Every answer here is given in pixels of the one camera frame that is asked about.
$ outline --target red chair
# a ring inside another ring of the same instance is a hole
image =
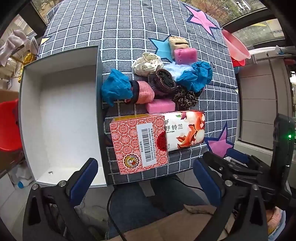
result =
[[[22,149],[18,126],[18,99],[0,103],[0,151]]]

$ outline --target blue jeans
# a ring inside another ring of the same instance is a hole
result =
[[[192,189],[176,181],[176,175],[151,179],[155,195],[161,200],[164,211],[154,207],[144,195],[138,183],[115,186],[110,201],[110,215],[122,233],[143,227],[159,219],[181,211],[183,204],[205,205],[205,201]],[[118,236],[113,224],[108,220],[107,239]]]

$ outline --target pink basin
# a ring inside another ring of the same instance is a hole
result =
[[[251,58],[249,51],[237,37],[224,29],[222,30],[222,34],[228,47],[229,54],[233,59],[242,61],[246,58]]]

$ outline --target metal screw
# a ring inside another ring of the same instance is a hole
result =
[[[226,180],[225,185],[228,186],[228,187],[231,187],[232,186],[232,181]]]
[[[256,184],[253,184],[253,185],[252,185],[252,188],[253,188],[254,190],[258,190],[258,189],[259,189],[259,187],[258,187]]]
[[[38,186],[39,186],[38,184],[34,184],[34,185],[32,186],[32,189],[33,189],[33,190],[36,190],[36,189],[38,188]]]
[[[63,181],[60,181],[60,182],[59,182],[59,186],[60,186],[60,187],[63,187],[63,186],[65,186],[65,185],[66,185],[66,183],[67,183],[67,182],[66,182],[66,181],[64,181],[64,180],[63,180]]]

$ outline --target blue tissue paper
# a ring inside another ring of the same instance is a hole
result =
[[[103,101],[107,102],[110,106],[113,106],[113,101],[131,99],[133,92],[131,91],[131,83],[126,75],[112,69],[108,78],[102,85],[102,97]]]
[[[192,64],[194,71],[184,71],[176,80],[178,85],[187,88],[188,91],[195,93],[201,91],[205,85],[209,84],[213,77],[213,70],[209,63],[199,61]]]

